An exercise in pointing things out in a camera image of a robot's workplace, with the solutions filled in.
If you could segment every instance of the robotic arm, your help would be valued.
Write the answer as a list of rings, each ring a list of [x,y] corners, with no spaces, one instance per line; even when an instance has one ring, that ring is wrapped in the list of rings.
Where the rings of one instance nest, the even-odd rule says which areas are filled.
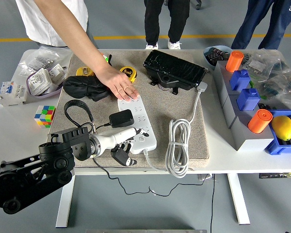
[[[102,134],[89,133],[87,127],[63,130],[48,135],[48,142],[39,146],[39,154],[0,165],[0,207],[15,214],[55,190],[68,184],[75,166],[74,156],[86,160],[111,150],[112,157],[124,166],[136,161],[128,157],[137,134],[148,136],[142,129],[117,128]]]

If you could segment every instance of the hand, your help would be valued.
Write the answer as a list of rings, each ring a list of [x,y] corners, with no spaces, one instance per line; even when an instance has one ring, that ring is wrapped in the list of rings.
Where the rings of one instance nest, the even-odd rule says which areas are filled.
[[[116,70],[109,64],[106,64],[104,69],[100,69],[95,74],[104,85],[110,88],[119,100],[130,101],[131,98],[134,100],[138,98],[139,92],[131,84],[127,75]]]

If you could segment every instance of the outlet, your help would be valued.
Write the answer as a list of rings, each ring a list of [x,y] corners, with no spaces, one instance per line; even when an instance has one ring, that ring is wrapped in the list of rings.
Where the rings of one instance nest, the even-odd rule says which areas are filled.
[[[134,137],[134,145],[130,149],[130,152],[132,154],[140,154],[144,149],[147,149],[148,151],[154,150],[156,148],[157,142],[141,97],[139,96],[138,99],[131,100],[130,102],[125,100],[118,100],[117,105],[120,111],[126,109],[131,110],[135,123],[130,127],[143,129],[149,134],[149,137],[136,135]]]
[[[285,173],[260,173],[259,174],[260,179],[266,179],[266,178],[291,178],[291,172],[285,172]]]

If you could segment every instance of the blue tray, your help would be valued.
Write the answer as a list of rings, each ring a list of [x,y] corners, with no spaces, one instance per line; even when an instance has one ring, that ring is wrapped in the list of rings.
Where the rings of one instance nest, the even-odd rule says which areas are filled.
[[[273,117],[277,116],[291,116],[291,110],[269,110]],[[291,153],[291,145],[281,145],[276,137],[276,134],[272,128],[272,124],[269,124],[274,140],[266,147],[266,152],[271,155],[278,155],[281,153]]]

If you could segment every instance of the black plug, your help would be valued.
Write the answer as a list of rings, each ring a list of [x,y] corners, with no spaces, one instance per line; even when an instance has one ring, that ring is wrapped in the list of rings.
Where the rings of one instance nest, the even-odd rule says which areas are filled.
[[[109,116],[109,121],[112,128],[126,127],[135,122],[131,110],[129,109],[111,114]]]

